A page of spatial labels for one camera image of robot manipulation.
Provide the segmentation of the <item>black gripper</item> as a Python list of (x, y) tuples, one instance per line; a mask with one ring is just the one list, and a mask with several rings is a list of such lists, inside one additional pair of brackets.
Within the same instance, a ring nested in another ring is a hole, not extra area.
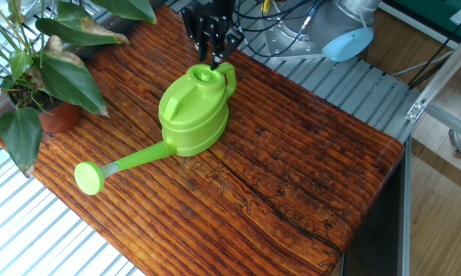
[[(235, 0), (195, 0), (193, 10), (191, 8), (181, 10), (187, 36), (195, 43), (199, 62), (204, 62), (207, 59), (208, 35), (205, 34), (206, 18), (223, 20), (230, 27), (234, 8)], [(241, 31), (236, 31), (236, 34), (225, 34), (223, 31), (224, 29), (217, 25), (210, 25), (212, 70), (215, 70), (226, 60), (245, 38)]]

